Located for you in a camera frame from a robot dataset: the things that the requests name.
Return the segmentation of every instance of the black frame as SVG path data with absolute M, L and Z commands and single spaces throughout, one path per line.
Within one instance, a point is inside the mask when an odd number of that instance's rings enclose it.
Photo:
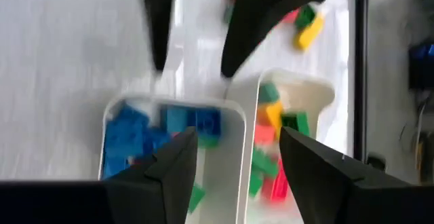
M 353 157 L 366 161 L 366 116 L 368 64 L 368 0 L 355 0 L 355 83 Z

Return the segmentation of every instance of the white plastic container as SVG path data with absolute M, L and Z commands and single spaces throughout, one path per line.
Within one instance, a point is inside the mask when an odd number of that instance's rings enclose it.
M 285 110 L 307 112 L 313 138 L 316 137 L 319 114 L 334 100 L 334 89 L 325 81 L 283 69 L 273 69 L 242 80 L 235 78 L 226 93 L 226 99 L 240 104 L 246 114 L 238 223 L 302 223 L 292 197 L 278 206 L 270 206 L 248 197 L 259 85 L 264 81 L 273 81 L 277 86 Z
M 225 100 L 174 100 L 146 94 L 124 94 L 107 105 L 104 111 L 100 176 L 104 149 L 104 135 L 107 121 L 111 120 L 120 106 L 126 102 L 151 119 L 151 125 L 159 125 L 160 105 L 188 107 L 214 107 L 222 116 L 222 136 L 219 146 L 213 149 L 199 149 L 195 182 L 205 189 L 205 197 L 196 210 L 189 214 L 186 223 L 237 223 L 238 202 L 241 198 L 241 159 L 245 139 L 245 115 L 235 102 Z

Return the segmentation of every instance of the green lego brick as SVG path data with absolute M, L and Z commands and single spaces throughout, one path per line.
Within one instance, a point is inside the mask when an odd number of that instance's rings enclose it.
M 201 148 L 214 148 L 218 146 L 218 137 L 199 135 L 197 145 Z
M 282 126 L 289 126 L 306 136 L 311 136 L 306 112 L 284 113 L 281 118 Z
M 279 99 L 279 91 L 277 91 L 276 86 L 272 82 L 260 85 L 258 103 L 275 103 Z
M 263 184 L 264 178 L 261 173 L 257 169 L 252 168 L 252 172 L 250 173 L 249 194 L 252 197 L 256 196 Z
M 223 20 L 225 23 L 229 24 L 231 22 L 232 13 L 233 13 L 233 3 L 227 3 L 226 9 L 224 10 Z
M 197 205 L 200 203 L 200 201 L 203 199 L 204 196 L 205 196 L 205 191 L 195 184 L 191 192 L 189 213 L 195 211 Z
M 300 8 L 300 11 L 298 12 L 296 21 L 294 24 L 297 27 L 297 30 L 302 31 L 304 28 L 306 28 L 308 25 L 312 23 L 312 21 L 315 19 L 316 13 L 315 10 L 309 5 L 306 4 L 303 7 Z
M 270 177 L 276 177 L 279 173 L 277 162 L 255 147 L 252 154 L 252 166 Z

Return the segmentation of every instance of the blue lego brick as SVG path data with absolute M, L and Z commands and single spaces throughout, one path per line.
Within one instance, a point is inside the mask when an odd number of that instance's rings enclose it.
M 196 117 L 196 109 L 190 108 L 187 111 L 187 126 L 197 126 L 197 117 Z
M 143 133 L 140 122 L 116 119 L 107 124 L 104 152 L 109 157 L 143 154 Z
M 110 178 L 128 168 L 127 160 L 120 157 L 104 157 L 104 169 L 102 179 Z
M 196 129 L 199 134 L 220 136 L 220 111 L 217 109 L 196 109 Z
M 145 134 L 144 147 L 149 149 L 152 145 L 153 151 L 156 151 L 165 143 L 168 143 L 171 138 L 168 132 L 164 132 L 158 128 L 149 128 Z
M 147 127 L 149 124 L 148 115 L 139 112 L 138 110 L 129 105 L 124 105 L 122 107 L 116 119 L 129 119 L 135 122 L 140 121 L 144 127 Z
M 434 45 L 429 46 L 428 56 L 434 56 Z
M 187 128 L 188 112 L 186 107 L 168 106 L 162 110 L 161 122 L 169 133 L 184 132 Z
M 147 141 L 146 139 L 143 142 L 143 156 L 150 155 L 154 152 L 154 146 L 152 141 Z

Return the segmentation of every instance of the white table surface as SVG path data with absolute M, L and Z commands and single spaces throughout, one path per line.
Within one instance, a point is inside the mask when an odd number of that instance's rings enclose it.
M 235 77 L 283 67 L 330 81 L 336 99 L 318 139 L 344 153 L 353 138 L 351 4 L 326 2 L 324 30 L 306 53 L 293 50 L 293 27 L 277 26 Z M 140 0 L 0 0 L 0 179 L 96 179 L 102 112 L 120 91 L 222 98 L 224 0 L 176 6 L 155 83 Z

